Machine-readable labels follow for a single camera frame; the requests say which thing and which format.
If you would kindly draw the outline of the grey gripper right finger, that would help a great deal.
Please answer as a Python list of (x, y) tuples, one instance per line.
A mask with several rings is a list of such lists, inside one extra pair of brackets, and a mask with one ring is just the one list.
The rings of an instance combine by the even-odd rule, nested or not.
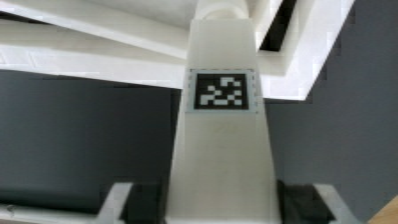
[(276, 196), (282, 224), (362, 224), (331, 185), (276, 181)]

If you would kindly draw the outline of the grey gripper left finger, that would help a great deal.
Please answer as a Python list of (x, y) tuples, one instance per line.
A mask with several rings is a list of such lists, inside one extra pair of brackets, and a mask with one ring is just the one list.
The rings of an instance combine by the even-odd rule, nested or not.
[(93, 224), (156, 224), (159, 187), (157, 183), (116, 182), (109, 187)]

